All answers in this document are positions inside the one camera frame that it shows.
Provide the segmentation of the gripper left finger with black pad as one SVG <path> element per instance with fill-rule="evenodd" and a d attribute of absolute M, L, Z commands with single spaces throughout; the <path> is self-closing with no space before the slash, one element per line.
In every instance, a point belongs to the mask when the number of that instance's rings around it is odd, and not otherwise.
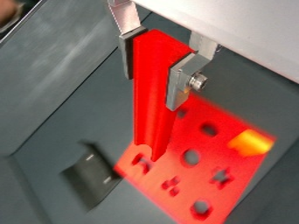
<path fill-rule="evenodd" d="M 126 77 L 134 79 L 134 39 L 147 32 L 141 24 L 137 4 L 131 0 L 107 0 L 107 7 L 119 30 L 119 49 Z"/>

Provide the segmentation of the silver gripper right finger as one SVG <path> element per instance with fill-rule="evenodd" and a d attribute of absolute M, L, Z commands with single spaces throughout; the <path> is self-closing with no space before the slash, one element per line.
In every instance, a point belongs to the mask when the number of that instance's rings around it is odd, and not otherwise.
<path fill-rule="evenodd" d="M 191 33 L 190 47 L 194 50 L 187 54 L 170 69 L 166 106 L 175 111 L 187 101 L 194 89 L 201 91 L 209 81 L 202 74 L 203 68 L 211 63 L 219 44 L 197 33 Z"/>

